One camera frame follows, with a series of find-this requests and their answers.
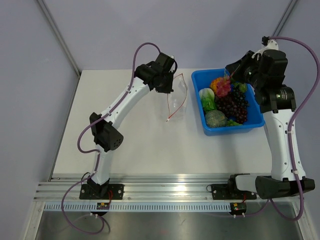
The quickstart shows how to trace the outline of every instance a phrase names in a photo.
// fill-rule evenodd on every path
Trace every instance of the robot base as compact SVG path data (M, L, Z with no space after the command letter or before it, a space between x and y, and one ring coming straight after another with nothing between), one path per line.
M81 200L109 200L109 192L112 192L111 200L122 200L124 197L124 185L113 184L107 181L103 185L96 184L91 179L87 184L82 184L79 199Z
M256 200L257 195L250 191L241 191L236 187L236 176L231 175L227 184L211 184L213 200Z

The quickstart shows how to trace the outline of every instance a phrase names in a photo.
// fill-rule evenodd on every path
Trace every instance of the white tabletop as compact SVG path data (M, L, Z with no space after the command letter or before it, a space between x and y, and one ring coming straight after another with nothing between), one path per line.
M112 174L233 174L270 173L271 152L263 127L248 133L206 136L202 129L191 73L178 69L188 86L182 118L168 117L167 95L150 92L131 110L119 132L122 145L115 150ZM94 153L77 149L80 132L92 112L100 114L125 89L131 70L84 70L75 94L54 174L91 172ZM95 147L91 131L83 136L85 150Z

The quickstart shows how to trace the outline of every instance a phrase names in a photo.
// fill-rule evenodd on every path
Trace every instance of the green fruit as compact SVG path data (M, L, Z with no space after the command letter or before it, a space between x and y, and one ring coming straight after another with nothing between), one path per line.
M240 90L242 93L245 93L245 92L248 90L247 84L245 84L245 83L240 83L240 84L239 84L239 90Z
M221 128L227 126L228 119L223 112L212 110L204 116L205 123L209 128Z

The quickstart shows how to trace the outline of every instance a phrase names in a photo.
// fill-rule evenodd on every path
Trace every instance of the metal frame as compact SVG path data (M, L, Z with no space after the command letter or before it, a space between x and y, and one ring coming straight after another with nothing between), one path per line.
M58 177L51 182L40 182L34 196L35 202L55 202L62 199L64 193L82 176L72 178ZM206 190L212 183L226 183L226 175L216 177L201 174L126 176L112 175L110 183L124 184L123 200L114 202L214 202ZM66 201L79 201L80 184L75 186L66 197Z
M55 19L53 18L47 4L45 3L45 0L36 0L36 3L38 4L41 12L44 14L44 17L46 18L53 34L55 35L58 43L60 44L63 52L65 53L67 59L69 60L75 74L78 77L78 80L80 79L81 76L81 70L79 69L74 57L72 56L63 36L61 35L58 25L55 22Z
M32 204L32 213L26 227L23 240L35 240L40 225L42 213L44 212L45 202L34 202Z
M292 203L295 214L297 215L300 209L299 201ZM304 214L298 220L298 224L301 230L303 239L318 240L315 226L313 225L312 219L310 218L310 211L308 206L304 205Z
M294 9L296 8L298 2L300 0L290 0L288 6L286 7L286 9L284 10L280 21L278 22L277 26L275 27L272 36L276 37L279 36L281 31L283 30L284 26L286 25L289 17L292 15Z

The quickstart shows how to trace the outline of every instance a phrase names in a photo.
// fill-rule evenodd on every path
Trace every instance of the stainless steel surface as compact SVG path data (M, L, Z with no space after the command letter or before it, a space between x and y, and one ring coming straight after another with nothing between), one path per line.
M43 12L47 22L49 23L52 31L53 31L53 34L55 35L57 41L59 42L63 52L65 53L67 59L69 60L75 74L77 75L78 79L80 79L80 75L81 75L81 70L79 69L74 57L72 56L72 54L70 53L70 50L64 40L64 38L62 37L59 29L58 29L58 26L47 6L47 4L45 3L45 0L36 0L36 2L38 3L41 11Z
M278 22L275 30L273 31L272 36L279 36L280 32L282 31L282 29L284 28L284 26L286 25L289 17L291 16L291 14L293 13L293 10L295 9L295 7L297 6L297 3L299 2L299 0L290 0L288 6L286 7L280 21Z
M258 203L248 204L250 212L257 211ZM281 203L280 209L293 216L290 203ZM68 212L71 220L84 212ZM281 218L272 206L255 217L220 217L228 213L173 213L108 212L104 218L110 225L103 233L88 236L67 226L60 212L45 211L42 215L37 240L302 240L297 222ZM79 220L76 225L87 231L97 231L101 222L94 217Z

